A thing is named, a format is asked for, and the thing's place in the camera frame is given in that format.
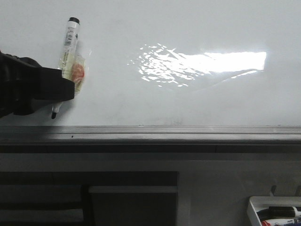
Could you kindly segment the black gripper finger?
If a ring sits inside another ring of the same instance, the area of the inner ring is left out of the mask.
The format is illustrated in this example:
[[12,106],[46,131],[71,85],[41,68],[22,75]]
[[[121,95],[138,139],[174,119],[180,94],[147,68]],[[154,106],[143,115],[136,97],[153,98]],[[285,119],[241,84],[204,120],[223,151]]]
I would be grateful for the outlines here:
[[62,77],[59,69],[39,68],[39,99],[72,100],[75,95],[75,83]]

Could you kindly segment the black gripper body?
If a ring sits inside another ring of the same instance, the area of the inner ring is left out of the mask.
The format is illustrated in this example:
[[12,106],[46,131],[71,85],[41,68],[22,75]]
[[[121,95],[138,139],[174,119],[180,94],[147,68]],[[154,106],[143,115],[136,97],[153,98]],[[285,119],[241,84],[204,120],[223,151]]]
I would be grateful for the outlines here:
[[0,116],[29,115],[32,107],[32,68],[41,65],[30,57],[0,53]]

